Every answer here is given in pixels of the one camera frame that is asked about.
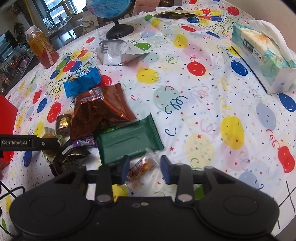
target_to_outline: green snack package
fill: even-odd
[[[102,164],[116,162],[124,155],[130,158],[143,155],[147,148],[164,149],[151,114],[143,120],[113,131],[102,133],[101,130],[97,130],[94,137]]]

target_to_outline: red box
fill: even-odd
[[[0,114],[0,134],[13,134],[17,108],[2,95],[0,95]],[[4,158],[0,158],[0,170],[9,165],[13,157],[13,151],[4,151],[3,156]]]

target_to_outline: tablecloth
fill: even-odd
[[[14,134],[41,137],[45,126],[54,128],[57,115],[75,103],[66,98],[63,82],[96,66],[106,84],[121,83],[138,120],[152,113],[165,146],[160,154],[193,169],[214,166],[271,195],[280,206],[276,235],[295,215],[296,174],[293,168],[285,173],[281,163],[294,165],[296,88],[267,95],[231,48],[233,25],[247,25],[250,15],[223,0],[190,0],[183,8],[198,17],[158,19],[142,12],[121,20],[135,28],[123,39],[149,51],[124,66],[103,66],[96,58],[112,24],[60,49],[52,68],[36,66],[6,96],[18,108]],[[88,170],[101,165],[97,149],[85,165]],[[31,151],[15,152],[3,175],[9,188],[26,190],[53,178],[43,154]],[[158,172],[129,195],[174,197],[175,191]],[[87,197],[94,198],[93,186]],[[11,196],[1,200],[1,222],[14,233],[12,201]],[[4,232],[0,237],[9,240]]]

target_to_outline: orange beverage bottle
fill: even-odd
[[[33,25],[25,32],[25,35],[33,53],[46,69],[57,62],[59,54],[48,42],[47,38],[40,29]]]

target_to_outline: globe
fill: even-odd
[[[136,0],[86,0],[87,9],[104,21],[114,21],[115,25],[106,33],[106,39],[118,39],[134,31],[133,26],[118,23],[135,5]]]

